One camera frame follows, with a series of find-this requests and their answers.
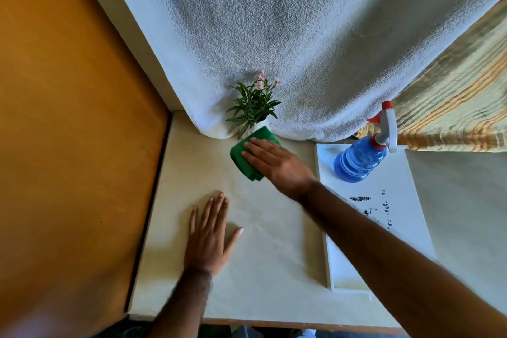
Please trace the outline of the person's right hand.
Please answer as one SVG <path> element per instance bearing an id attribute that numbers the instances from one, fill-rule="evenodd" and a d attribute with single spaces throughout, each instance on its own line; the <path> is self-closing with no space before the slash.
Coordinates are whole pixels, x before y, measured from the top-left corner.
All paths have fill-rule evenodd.
<path id="1" fill-rule="evenodd" d="M 275 188 L 288 198 L 300 198 L 318 182 L 311 170 L 295 154 L 289 152 L 276 180 L 269 180 Z"/>

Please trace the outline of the person's left hand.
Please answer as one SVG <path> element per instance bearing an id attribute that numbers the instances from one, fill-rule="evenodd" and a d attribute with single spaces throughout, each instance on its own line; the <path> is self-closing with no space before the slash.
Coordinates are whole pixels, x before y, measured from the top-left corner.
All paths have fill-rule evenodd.
<path id="1" fill-rule="evenodd" d="M 220 223 L 214 231 L 208 230 L 208 201 L 202 211 L 198 207 L 196 230 L 192 237 L 188 237 L 187 233 L 187 245 L 183 261 L 184 270 L 193 266 L 206 270 L 212 276 L 215 276 L 229 260 L 229 258 L 223 257 L 225 242 L 230 237 L 226 236 L 229 202 L 229 199 L 225 196 L 220 212 Z"/>

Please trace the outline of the green cleaning cloth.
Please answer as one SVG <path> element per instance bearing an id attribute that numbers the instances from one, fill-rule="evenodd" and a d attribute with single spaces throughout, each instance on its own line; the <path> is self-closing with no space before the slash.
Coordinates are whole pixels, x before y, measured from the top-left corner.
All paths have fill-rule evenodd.
<path id="1" fill-rule="evenodd" d="M 251 137 L 255 137 L 260 140 L 268 140 L 277 145 L 280 145 L 280 142 L 276 139 L 273 133 L 268 129 L 267 126 L 263 126 L 249 136 L 245 137 L 243 140 L 239 141 L 235 146 L 233 146 L 230 150 L 231 160 L 235 163 L 238 170 L 244 174 L 250 181 L 261 181 L 264 178 L 264 175 L 261 174 L 255 167 L 253 167 L 247 160 L 244 159 L 242 152 L 245 150 L 244 143 L 250 142 Z"/>

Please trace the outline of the person's right forearm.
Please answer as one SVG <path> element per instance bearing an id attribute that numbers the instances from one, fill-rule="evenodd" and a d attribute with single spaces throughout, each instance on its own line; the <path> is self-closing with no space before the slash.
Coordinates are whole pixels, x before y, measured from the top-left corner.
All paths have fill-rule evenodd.
<path id="1" fill-rule="evenodd" d="M 507 316 L 320 182 L 298 200 L 411 338 L 507 338 Z"/>

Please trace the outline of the person's left forearm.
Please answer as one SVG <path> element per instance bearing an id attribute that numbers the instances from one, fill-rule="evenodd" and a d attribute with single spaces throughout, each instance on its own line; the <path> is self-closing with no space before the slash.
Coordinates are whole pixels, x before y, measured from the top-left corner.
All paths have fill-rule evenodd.
<path id="1" fill-rule="evenodd" d="M 211 287 L 208 271 L 185 269 L 147 338 L 197 338 Z"/>

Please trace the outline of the small white plant pot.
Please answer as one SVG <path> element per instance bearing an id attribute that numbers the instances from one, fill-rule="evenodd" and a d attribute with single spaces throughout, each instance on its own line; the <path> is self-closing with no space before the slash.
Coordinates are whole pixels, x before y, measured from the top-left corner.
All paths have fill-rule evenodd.
<path id="1" fill-rule="evenodd" d="M 270 119 L 269 118 L 266 118 L 263 121 L 260 121 L 258 123 L 254 123 L 250 128 L 248 128 L 245 131 L 244 136 L 248 137 L 251 134 L 253 134 L 255 131 L 257 131 L 257 130 L 263 128 L 263 127 L 266 127 L 269 131 L 271 131 L 271 124 L 270 124 Z"/>

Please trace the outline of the green plant with pink flowers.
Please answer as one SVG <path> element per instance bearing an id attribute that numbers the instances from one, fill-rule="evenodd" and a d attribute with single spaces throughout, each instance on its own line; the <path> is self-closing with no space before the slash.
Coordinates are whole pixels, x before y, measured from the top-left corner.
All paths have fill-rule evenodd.
<path id="1" fill-rule="evenodd" d="M 281 104 L 281 101 L 273 98 L 273 91 L 280 83 L 279 77 L 269 81 L 260 72 L 255 75 L 252 84 L 246 85 L 244 82 L 238 81 L 232 86 L 240 93 L 240 97 L 236 98 L 234 105 L 226 111 L 226 113 L 232 112 L 233 115 L 225 121 L 238 126 L 237 140 L 243 140 L 245 131 L 254 123 L 263 121 L 270 116 L 277 118 L 275 107 Z"/>

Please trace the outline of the blue spray bottle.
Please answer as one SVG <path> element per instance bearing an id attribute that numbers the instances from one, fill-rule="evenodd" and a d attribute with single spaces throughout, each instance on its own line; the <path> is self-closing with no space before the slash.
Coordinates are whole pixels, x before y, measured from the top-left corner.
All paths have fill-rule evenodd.
<path id="1" fill-rule="evenodd" d="M 380 131 L 361 137 L 334 160 L 335 175 L 348 183 L 363 181 L 384 160 L 387 152 L 397 150 L 397 122 L 391 101 L 383 101 L 381 110 L 368 123 L 376 123 Z"/>

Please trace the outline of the white textured hanging towel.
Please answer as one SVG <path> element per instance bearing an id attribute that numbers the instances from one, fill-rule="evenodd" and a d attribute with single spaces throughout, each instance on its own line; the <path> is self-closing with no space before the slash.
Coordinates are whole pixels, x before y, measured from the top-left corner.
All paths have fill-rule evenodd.
<path id="1" fill-rule="evenodd" d="M 499 0 L 124 0 L 194 126 L 228 138 L 237 81 L 281 80 L 273 129 L 356 132 Z"/>

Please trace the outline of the white rectangular tray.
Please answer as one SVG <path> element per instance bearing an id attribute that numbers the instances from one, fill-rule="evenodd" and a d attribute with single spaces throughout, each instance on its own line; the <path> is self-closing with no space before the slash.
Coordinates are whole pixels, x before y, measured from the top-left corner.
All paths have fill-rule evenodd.
<path id="1" fill-rule="evenodd" d="M 319 181 L 359 213 L 436 261 L 405 152 L 408 147 L 401 145 L 395 153 L 388 152 L 365 180 L 347 183 L 334 173 L 333 162 L 348 147 L 347 144 L 315 145 L 316 176 Z"/>

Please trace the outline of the orange wooden panel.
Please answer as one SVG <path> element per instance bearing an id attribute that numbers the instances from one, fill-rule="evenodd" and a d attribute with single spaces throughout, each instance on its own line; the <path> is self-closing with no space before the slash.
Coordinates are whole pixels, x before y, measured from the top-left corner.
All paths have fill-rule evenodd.
<path id="1" fill-rule="evenodd" d="M 122 319 L 167 123 L 97 0 L 0 0 L 0 338 Z"/>

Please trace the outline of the striped beige orange cloth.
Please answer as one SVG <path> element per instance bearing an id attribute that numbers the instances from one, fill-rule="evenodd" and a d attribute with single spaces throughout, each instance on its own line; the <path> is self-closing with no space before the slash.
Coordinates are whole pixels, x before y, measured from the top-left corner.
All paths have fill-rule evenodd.
<path id="1" fill-rule="evenodd" d="M 392 101 L 409 150 L 507 152 L 507 0 L 500 0 Z"/>

